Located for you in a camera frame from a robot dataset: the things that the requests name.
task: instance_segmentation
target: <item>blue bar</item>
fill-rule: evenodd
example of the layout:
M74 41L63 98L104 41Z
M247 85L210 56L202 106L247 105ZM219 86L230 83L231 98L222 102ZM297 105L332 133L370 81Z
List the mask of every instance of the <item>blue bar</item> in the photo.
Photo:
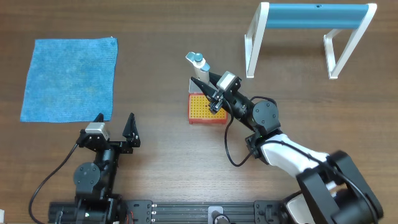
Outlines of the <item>blue bar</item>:
M357 29L367 4L269 4L268 29Z

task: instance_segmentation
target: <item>black cable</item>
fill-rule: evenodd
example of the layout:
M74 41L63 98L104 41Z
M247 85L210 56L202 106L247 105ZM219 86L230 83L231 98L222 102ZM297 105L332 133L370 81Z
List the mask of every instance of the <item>black cable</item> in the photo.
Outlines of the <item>black cable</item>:
M229 123L227 124L226 128L225 128L225 134L224 134L224 145L225 145L225 152L226 152L226 156L228 157L229 161L232 163L232 165L234 165L235 167L240 167L241 165L243 165L251 156L251 154L254 152L254 150L252 150L251 152L249 152L249 154L243 159L243 161L239 164L234 163L234 161L232 160L229 151L228 151L228 145L227 145L227 140L226 137L228 135L228 129L231 126L232 122L234 121L234 112L232 110L232 107L230 105L230 103L226 100L224 100L224 103L226 103L226 105L228 106L229 109L229 113L231 115L231 119L229 121Z
M36 219L35 216L34 216L33 213L32 213L32 204L33 204L33 201L34 201L35 198L36 198L37 193L38 193L39 190L43 187L43 185L46 183L46 181L48 181L49 178L51 178L58 170L61 169L61 167L67 162L67 160L69 159L69 157L72 155L72 153L75 151L76 148L77 148L77 144L75 144L75 145L73 146L73 148L71 149L71 151L69 152L69 154L67 155L67 157L62 161L62 163L61 163L49 176L47 176L47 177L43 180L43 182L39 185L39 187L37 188L37 190L35 191L35 193L32 195L32 198L30 199L30 202L29 202L29 215L30 215L31 219L32 219L33 221L35 221L36 223L38 223L38 224L44 224L44 223L38 221L38 219Z
M365 200L366 205L368 206L368 208L370 209L370 211L371 211L371 213L372 213L373 223L374 223L374 224L378 224L377 215L376 215L375 210L374 210L373 207L372 207L372 204L370 203L370 201L368 200L368 198L365 196L365 194L362 192L362 190L359 189L359 187L358 187L356 184L354 184L354 182L353 182L352 180L350 180L347 176L345 176L345 175L344 175L343 173L341 173L340 171L338 171L338 170L332 168L332 167L329 166L328 164L326 164L326 163L320 161L319 159L313 157L311 154L307 154L307 153L301 151L300 149L298 149L297 147L292 146L291 144L288 144L288 143L283 142L283 141L276 141L276 140L269 140L269 141L266 141L264 144L270 144L270 143L276 143L276 144L281 144L281 145L287 146L287 147L289 147L289 148L295 150L296 152L300 153L301 155L303 155L303 156L309 158L310 160L317 162L320 166L323 166L324 168L328 169L329 171L331 171L332 173L336 174L338 177L340 177L341 179L343 179L343 180L346 182L346 184L348 184L348 185L350 185L352 188L354 188L355 191L357 191L357 193L359 193L360 196Z
M254 96L250 99L250 101L253 101L254 99L263 99L263 100L268 100L271 103L275 104L276 107L278 107L278 105L276 104L276 101L272 98L266 97L266 96Z

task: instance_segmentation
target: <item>blue and white rack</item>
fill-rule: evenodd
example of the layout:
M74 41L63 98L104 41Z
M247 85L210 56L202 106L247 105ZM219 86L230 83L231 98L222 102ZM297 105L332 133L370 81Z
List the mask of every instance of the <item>blue and white rack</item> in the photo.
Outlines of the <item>blue and white rack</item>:
M376 4L274 4L260 3L244 36L246 78L254 78L262 38L268 29L332 29L323 36L329 79L336 79L376 12ZM335 60L332 39L344 29L353 32Z

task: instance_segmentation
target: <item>wooden surface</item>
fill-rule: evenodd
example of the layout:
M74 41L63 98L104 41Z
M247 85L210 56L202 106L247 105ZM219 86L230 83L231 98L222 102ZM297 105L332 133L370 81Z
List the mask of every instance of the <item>wooden surface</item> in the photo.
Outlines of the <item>wooden surface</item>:
M121 156L115 193L158 202L253 202L299 189L295 179L259 160L233 167L224 151L225 126L189 125L194 72L184 57L199 51L213 72L243 78L247 96L275 98L282 130L292 140L317 151L346 151L384 207L381 223L398 223L398 2L376 2L376 15L339 79L329 80L326 72L322 37L328 30L266 30L255 79L247 80L243 35L258 0L1 0L0 208L6 221L32 221L32 193L87 125L19 122L34 40L113 36L119 55L107 127L113 140L122 140L134 112L142 143L133 155ZM337 54L348 36L335 39ZM248 135L243 125L232 125L229 148L236 161L247 154ZM73 172L93 159L93 152L76 150L44 185L34 203L39 220L47 220L49 202L73 200Z

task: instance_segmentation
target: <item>wooden table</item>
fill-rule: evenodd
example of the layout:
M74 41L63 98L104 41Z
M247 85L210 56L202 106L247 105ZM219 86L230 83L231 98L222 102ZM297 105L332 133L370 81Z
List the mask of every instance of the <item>wooden table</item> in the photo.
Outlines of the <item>wooden table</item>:
M384 207L381 223L397 223L397 1L379 2L337 80L329 80L326 72L322 37L327 30L267 30L255 79L245 79L243 35L258 4L0 1L0 208L6 221L32 221L27 207L34 190L87 125L19 122L34 40L113 36L119 55L107 127L113 140L122 140L133 112L142 143L133 155L121 156L115 193L158 202L253 202L279 200L299 189L284 171L259 160L233 167L224 151L225 126L189 125L188 79L194 72L184 57L199 51L213 72L242 77L247 96L275 98L282 130L292 140L317 151L346 151ZM336 54L348 35L336 38ZM229 148L237 161L248 153L248 135L238 122L230 129ZM73 200L73 172L93 159L93 152L76 150L44 185L34 203L39 220L47 220L49 202Z

